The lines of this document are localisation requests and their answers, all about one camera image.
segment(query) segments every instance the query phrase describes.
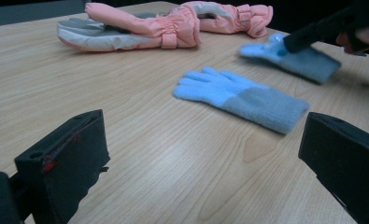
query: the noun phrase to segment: human hand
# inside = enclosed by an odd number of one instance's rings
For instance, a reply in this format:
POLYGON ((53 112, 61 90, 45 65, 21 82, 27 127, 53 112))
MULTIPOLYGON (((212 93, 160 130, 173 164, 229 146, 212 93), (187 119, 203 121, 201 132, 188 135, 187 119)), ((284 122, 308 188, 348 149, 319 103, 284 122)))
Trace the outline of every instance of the human hand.
MULTIPOLYGON (((356 36, 364 43, 369 44, 369 27, 358 30, 356 32, 356 36)), ((341 33, 339 34, 339 36, 336 38, 336 43, 338 45, 343 46, 344 52, 348 53, 348 54, 353 54, 356 53, 355 50, 353 50, 352 46, 350 46, 350 42, 349 42, 349 38, 348 38, 348 34, 347 33, 341 33)))

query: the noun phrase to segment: black tool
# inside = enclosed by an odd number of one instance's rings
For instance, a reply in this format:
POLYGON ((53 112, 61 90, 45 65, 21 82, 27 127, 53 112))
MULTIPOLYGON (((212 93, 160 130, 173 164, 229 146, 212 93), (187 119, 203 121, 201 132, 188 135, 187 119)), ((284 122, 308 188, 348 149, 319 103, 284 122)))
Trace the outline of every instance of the black tool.
POLYGON ((332 16, 313 22, 291 35, 287 35, 283 38, 283 43, 289 52, 294 53, 327 37, 347 32, 353 50, 359 51, 368 49, 369 45, 362 43, 355 36, 355 32, 367 26, 369 26, 369 0, 353 0, 348 7, 332 16))
POLYGON ((0 172, 0 224, 67 223, 109 161, 102 110, 75 116, 15 158, 18 172, 0 172))
POLYGON ((369 133, 309 113, 299 158, 358 223, 369 224, 369 133))

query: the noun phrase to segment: pink ski glove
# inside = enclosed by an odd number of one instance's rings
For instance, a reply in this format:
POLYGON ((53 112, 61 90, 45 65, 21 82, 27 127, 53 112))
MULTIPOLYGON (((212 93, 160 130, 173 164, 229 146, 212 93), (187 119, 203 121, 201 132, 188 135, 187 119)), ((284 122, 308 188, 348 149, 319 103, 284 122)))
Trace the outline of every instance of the pink ski glove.
POLYGON ((201 43, 199 19, 191 7, 175 7, 167 16, 145 19, 100 3, 86 4, 85 11, 90 21, 58 23, 59 38, 75 49, 175 49, 201 43))
POLYGON ((199 20, 190 7, 173 8, 166 17, 139 19, 138 17, 100 3, 88 3, 86 13, 94 21, 117 26, 133 35, 152 38, 150 42, 137 48, 163 49, 189 48, 199 42, 199 20))
POLYGON ((265 26, 272 20, 272 7, 243 5, 233 7, 214 2, 194 1, 182 6, 192 7, 200 19, 201 31, 233 34, 245 31, 252 37, 266 35, 265 26))

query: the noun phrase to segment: wood grain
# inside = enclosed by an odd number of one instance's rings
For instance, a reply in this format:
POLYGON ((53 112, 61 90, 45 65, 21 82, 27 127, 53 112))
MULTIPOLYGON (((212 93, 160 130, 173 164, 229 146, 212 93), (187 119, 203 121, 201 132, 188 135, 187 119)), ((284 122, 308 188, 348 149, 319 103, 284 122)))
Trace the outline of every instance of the wood grain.
MULTIPOLYGON (((154 2, 123 10, 172 6, 154 2)), ((280 135, 178 100, 172 90, 184 72, 213 66, 305 99, 311 111, 369 132, 369 55, 315 44, 343 64, 316 85, 238 57, 241 45, 267 36, 201 33, 203 44, 194 49, 89 53, 57 38, 56 22, 68 18, 0 26, 0 171, 13 175, 13 159, 25 149, 75 115, 103 109, 110 169, 70 223, 355 223, 298 159, 305 117, 280 135)))

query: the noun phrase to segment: knit glove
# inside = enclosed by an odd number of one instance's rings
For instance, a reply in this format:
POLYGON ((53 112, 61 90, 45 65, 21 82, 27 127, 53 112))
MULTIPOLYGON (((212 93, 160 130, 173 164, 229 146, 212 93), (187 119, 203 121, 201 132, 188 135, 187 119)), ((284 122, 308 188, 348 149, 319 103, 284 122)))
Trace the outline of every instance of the knit glove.
POLYGON ((266 35, 265 26, 272 20, 273 9, 263 5, 233 7, 214 2, 194 1, 182 6, 192 7, 200 19, 201 31, 233 34, 247 32, 252 37, 266 35))
POLYGON ((213 105, 279 133, 289 133, 309 108, 304 100, 211 67, 187 72, 173 94, 213 105))
POLYGON ((58 23, 58 37, 75 49, 174 49, 200 43, 199 20, 190 7, 175 7, 165 17, 145 19, 100 3, 88 3, 85 11, 90 20, 58 23))
POLYGON ((341 67, 339 61, 312 47, 295 53, 288 52, 283 37, 282 34, 273 34, 269 43, 246 44, 240 47, 239 53, 247 58, 269 61, 283 70, 318 84, 325 83, 341 67))

